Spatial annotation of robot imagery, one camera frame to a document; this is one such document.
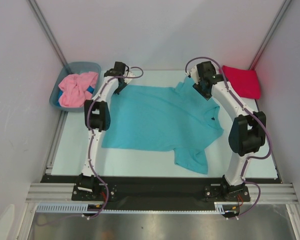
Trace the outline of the teal t-shirt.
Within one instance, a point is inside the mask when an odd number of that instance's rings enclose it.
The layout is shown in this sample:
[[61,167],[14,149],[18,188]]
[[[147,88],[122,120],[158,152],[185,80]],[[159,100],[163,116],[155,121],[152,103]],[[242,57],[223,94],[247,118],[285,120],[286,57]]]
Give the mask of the teal t-shirt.
[[174,163],[208,174],[205,149],[223,135],[220,106],[185,78],[176,87],[131,85],[110,102],[111,123],[103,148],[174,151]]

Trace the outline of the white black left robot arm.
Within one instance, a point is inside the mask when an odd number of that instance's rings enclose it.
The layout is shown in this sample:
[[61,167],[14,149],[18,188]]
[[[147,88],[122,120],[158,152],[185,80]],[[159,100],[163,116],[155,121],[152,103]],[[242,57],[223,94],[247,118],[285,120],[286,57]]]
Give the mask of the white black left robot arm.
[[114,94],[119,94],[135,75],[123,62],[116,61],[114,67],[103,75],[103,82],[95,96],[84,102],[84,121],[88,129],[88,147],[81,174],[75,183],[77,192],[90,200],[95,200],[101,193],[101,181],[98,179],[95,164],[103,137],[111,124],[110,101]]

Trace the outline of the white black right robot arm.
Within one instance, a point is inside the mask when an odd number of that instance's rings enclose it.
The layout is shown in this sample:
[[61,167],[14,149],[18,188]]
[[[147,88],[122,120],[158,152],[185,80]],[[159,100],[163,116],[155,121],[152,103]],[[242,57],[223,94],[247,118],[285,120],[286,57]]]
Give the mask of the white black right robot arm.
[[246,172],[250,160],[266,142],[266,115],[253,111],[232,88],[225,74],[217,72],[216,63],[206,60],[186,69],[194,81],[193,88],[206,100],[216,99],[229,115],[232,126],[228,136],[231,160],[219,186],[207,186],[207,201],[234,202],[247,194]]

